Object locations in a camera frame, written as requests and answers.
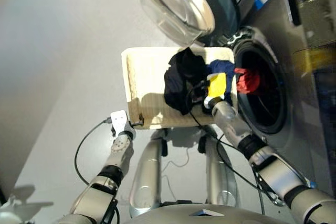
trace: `red cloth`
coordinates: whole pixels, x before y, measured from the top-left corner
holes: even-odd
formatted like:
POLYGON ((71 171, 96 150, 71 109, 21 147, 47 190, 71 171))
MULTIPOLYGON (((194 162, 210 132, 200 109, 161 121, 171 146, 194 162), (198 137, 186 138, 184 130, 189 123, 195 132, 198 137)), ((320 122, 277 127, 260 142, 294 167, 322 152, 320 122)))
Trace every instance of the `red cloth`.
POLYGON ((239 73, 237 91, 248 94, 256 91, 260 85, 260 74, 257 70, 235 68, 235 73, 239 73))

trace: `black cable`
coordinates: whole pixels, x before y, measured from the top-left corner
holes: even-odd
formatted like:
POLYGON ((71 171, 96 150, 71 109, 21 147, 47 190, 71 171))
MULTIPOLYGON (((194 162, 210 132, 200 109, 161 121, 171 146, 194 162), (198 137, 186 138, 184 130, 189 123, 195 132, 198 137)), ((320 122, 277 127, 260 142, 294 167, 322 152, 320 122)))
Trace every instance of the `black cable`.
MULTIPOLYGON (((256 184, 260 188, 260 185, 258 183, 258 177, 257 177, 257 174, 256 174, 255 171, 253 171, 253 175, 254 175, 254 179, 256 180, 256 184)), ((261 214, 265 215, 265 206, 264 206, 264 200, 263 200, 263 196, 261 194, 261 191, 258 191, 258 195, 259 195, 259 200, 260 200, 261 214)))
POLYGON ((114 212, 116 212, 115 214, 117 215, 117 224, 120 224, 120 214, 119 214, 119 210, 118 210, 117 206, 116 206, 114 212))
POLYGON ((196 89, 196 88, 199 88, 201 87, 202 85, 204 85, 204 83, 199 83, 198 85, 192 87, 189 92, 187 93, 186 95, 186 99, 185 99, 185 105, 186 105, 186 108, 187 110, 189 110, 189 114, 192 116, 192 118, 195 120, 195 122, 199 125, 199 127, 207 134, 209 134, 210 136, 212 136, 214 139, 217 140, 217 144, 216 144, 216 150, 217 150, 217 153, 220 157, 220 159, 222 160, 222 162, 227 166, 227 168, 229 168, 232 172, 234 172, 237 176, 239 176, 242 180, 244 180, 246 183, 248 183, 251 187, 253 187, 254 189, 258 190, 258 191, 261 191, 261 192, 265 192, 263 189, 260 189, 259 187, 255 186, 254 184, 252 184, 247 178, 245 178, 243 175, 241 175, 239 172, 237 172, 236 170, 234 170, 222 157, 220 151, 219 151, 219 144, 222 143, 222 144, 225 144, 226 146, 230 146, 231 148, 237 150, 236 148, 234 148, 232 145, 229 145, 227 143, 224 143, 222 142, 220 139, 217 138, 217 136, 215 134, 213 134, 211 131, 208 131, 203 125, 201 125, 199 123, 199 121, 196 119, 196 117, 193 115, 193 113, 191 112, 191 109, 189 109, 189 106, 188 106, 188 99, 189 99, 189 96, 191 94, 191 92, 196 89))
POLYGON ((75 158, 74 158, 74 165, 75 165, 75 170, 76 170, 76 173, 78 175, 78 177, 84 182, 84 184, 88 185, 89 182, 86 181, 86 179, 84 179, 84 177, 81 175, 80 171, 78 170, 78 166, 77 166, 77 156, 78 156, 78 152, 79 152, 79 149, 80 147, 82 146, 82 144, 84 143, 85 139, 93 132, 95 131, 99 126, 101 126, 102 124, 104 123, 108 123, 110 120, 110 118, 107 118, 103 121, 101 121, 99 124, 97 124, 95 127, 93 127, 82 139, 82 141, 80 141, 78 147, 77 147, 77 150, 76 150, 76 153, 75 153, 75 158))

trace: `dark blue clothing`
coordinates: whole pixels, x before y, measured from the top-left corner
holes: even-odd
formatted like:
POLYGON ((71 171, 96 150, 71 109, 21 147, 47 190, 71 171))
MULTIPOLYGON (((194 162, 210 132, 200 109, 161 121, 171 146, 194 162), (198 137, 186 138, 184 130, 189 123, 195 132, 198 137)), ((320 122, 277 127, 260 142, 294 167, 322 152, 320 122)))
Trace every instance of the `dark blue clothing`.
POLYGON ((225 73, 226 74, 226 89, 224 92, 224 100, 232 105, 231 88, 232 80, 235 75, 235 65, 228 60, 214 60, 206 66, 207 74, 225 73))

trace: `washing machine door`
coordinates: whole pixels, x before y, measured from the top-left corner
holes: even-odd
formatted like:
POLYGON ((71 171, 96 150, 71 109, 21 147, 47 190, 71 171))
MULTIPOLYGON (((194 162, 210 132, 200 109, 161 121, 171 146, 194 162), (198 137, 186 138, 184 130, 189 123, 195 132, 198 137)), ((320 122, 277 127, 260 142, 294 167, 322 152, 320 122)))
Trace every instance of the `washing machine door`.
POLYGON ((239 29, 236 0, 141 0, 158 28, 181 46, 196 40, 216 45, 219 37, 232 37, 239 29))

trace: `gray floor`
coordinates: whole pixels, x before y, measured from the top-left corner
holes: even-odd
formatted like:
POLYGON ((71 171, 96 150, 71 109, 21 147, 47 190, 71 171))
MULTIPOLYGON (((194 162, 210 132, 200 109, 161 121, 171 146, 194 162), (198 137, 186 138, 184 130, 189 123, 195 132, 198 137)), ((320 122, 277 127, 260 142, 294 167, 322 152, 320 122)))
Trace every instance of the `gray floor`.
MULTIPOLYGON (((41 129, 36 131, 36 138, 31 138, 34 147, 16 182, 14 193, 23 200, 21 207, 25 209, 26 219, 33 218, 36 223, 54 223, 68 213, 76 196, 85 188, 73 166, 73 156, 81 138, 110 112, 127 109, 121 52, 128 47, 174 44, 145 17, 139 0, 15 0, 13 3, 17 4, 11 6, 11 13, 7 13, 3 25, 8 29, 18 26, 18 22, 25 25, 22 31, 25 36, 19 44, 21 50, 31 52, 29 49, 32 47, 37 52, 42 51, 48 67, 53 66, 53 80, 61 80, 57 82, 61 84, 55 86, 54 102, 50 110, 46 110, 41 129), (8 23, 11 18, 15 21, 13 24, 8 23), (55 52, 60 50, 62 55, 58 60, 59 55, 55 52)), ((9 45, 8 52, 17 47, 9 45)), ((34 55, 28 54, 27 57, 25 63, 34 55)), ((50 91, 50 85, 48 89, 36 90, 39 95, 47 91, 50 91)), ((30 106, 32 113, 40 105, 39 100, 35 101, 30 106)), ((33 119, 28 113, 25 121, 33 119)), ((122 222, 129 219, 128 197, 132 177, 151 134, 152 131, 138 131, 134 141, 131 167, 117 196, 122 222)), ((177 129, 170 138, 174 141, 169 141, 169 156, 163 159, 163 165, 170 160, 184 164, 188 147, 190 160, 183 169, 170 164, 165 170, 163 201, 178 198, 204 202, 205 156, 197 152, 198 130, 177 129)), ((101 169, 112 140, 109 126, 103 125, 84 143, 79 154, 79 169, 85 178, 91 179, 101 169)), ((27 153, 30 151, 24 142, 15 145, 11 147, 27 149, 27 153)), ((234 151, 229 152, 229 156, 234 167, 253 181, 244 157, 234 151)), ((257 192, 239 178, 237 182, 241 207, 260 212, 257 192)), ((286 208, 273 207, 267 199, 264 202, 267 215, 292 222, 286 208)))

